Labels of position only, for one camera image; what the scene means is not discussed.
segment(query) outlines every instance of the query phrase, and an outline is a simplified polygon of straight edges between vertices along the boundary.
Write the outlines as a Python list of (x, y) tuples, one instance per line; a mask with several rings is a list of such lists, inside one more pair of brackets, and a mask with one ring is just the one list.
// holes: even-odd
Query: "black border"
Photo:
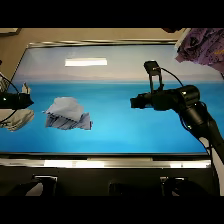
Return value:
[[(128, 43), (123, 43), (123, 44), (108, 44), (108, 43), (103, 43), (103, 44), (93, 44), (93, 45), (86, 45), (87, 46), (120, 46), (120, 45), (174, 45), (173, 43), (163, 43), (163, 41), (161, 41), (161, 43), (152, 43), (152, 44), (145, 44), (145, 43), (138, 43), (138, 44), (128, 44)], [(83, 47), (85, 45), (72, 45), (74, 47)], [(52, 47), (71, 47), (71, 45), (67, 45), (67, 46), (46, 46), (48, 48), (52, 48)], [(32, 49), (32, 48), (46, 48), (46, 47), (29, 47), (29, 45), (25, 48), (23, 55), (18, 63), (18, 65), (16, 66), (15, 72), (11, 78), (11, 81), (13, 80), (16, 71), (26, 53), (27, 49)], [(114, 153), (114, 154), (110, 154), (110, 153), (93, 153), (93, 154), (89, 154), (89, 153), (66, 153), (66, 154), (62, 154), (62, 153), (17, 153), (17, 152), (0, 152), (0, 159), (38, 159), (38, 160), (42, 160), (42, 159), (57, 159), (57, 160), (86, 160), (88, 158), (153, 158), (153, 161), (185, 161), (185, 160), (207, 160), (210, 159), (210, 156), (207, 152), (202, 152), (202, 153), (170, 153), (170, 154), (166, 154), (166, 153)]]

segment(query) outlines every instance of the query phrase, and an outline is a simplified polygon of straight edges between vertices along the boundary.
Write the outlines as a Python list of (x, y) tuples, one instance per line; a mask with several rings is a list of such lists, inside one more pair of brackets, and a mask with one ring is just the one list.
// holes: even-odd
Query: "purple cloth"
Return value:
[(192, 28), (183, 40), (178, 62), (192, 61), (224, 72), (224, 28)]

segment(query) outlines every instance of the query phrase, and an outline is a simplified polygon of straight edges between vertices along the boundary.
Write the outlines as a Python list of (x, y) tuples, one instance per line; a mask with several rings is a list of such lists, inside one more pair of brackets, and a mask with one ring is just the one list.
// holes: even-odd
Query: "table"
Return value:
[[(21, 130), (1, 129), (1, 152), (52, 154), (206, 154), (173, 111), (131, 109), (130, 98), (150, 91), (143, 64), (156, 60), (184, 84), (194, 84), (224, 134), (224, 82), (220, 73), (192, 62), (178, 63), (172, 44), (127, 44), (28, 48), (13, 83), (27, 82), (32, 122)], [(71, 58), (106, 58), (105, 66), (65, 66)], [(179, 83), (162, 73), (165, 89)], [(90, 113), (92, 130), (46, 128), (43, 113), (56, 97), (74, 97)]]

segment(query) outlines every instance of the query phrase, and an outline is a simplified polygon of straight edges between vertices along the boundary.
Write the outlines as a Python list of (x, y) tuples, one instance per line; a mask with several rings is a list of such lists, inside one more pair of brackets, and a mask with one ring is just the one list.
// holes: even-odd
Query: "blue table surface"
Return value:
[[(224, 84), (194, 83), (201, 100), (224, 134)], [(131, 109), (130, 98), (149, 91), (148, 82), (30, 82), (34, 120), (16, 132), (1, 129), (2, 152), (44, 153), (204, 153), (205, 149), (174, 111)], [(179, 84), (167, 83), (165, 89)], [(74, 97), (90, 112), (92, 130), (46, 128), (46, 114), (56, 97)]]

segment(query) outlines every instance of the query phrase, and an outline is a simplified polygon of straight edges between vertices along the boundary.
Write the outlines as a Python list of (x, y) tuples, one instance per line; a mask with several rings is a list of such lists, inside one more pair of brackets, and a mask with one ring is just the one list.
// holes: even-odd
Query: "dark floor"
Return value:
[(138, 188), (160, 187), (160, 177), (188, 177), (208, 193), (217, 195), (212, 170), (206, 169), (69, 169), (0, 167), (0, 196), (16, 184), (29, 182), (33, 175), (58, 177), (56, 196), (106, 196), (111, 181), (119, 181)]

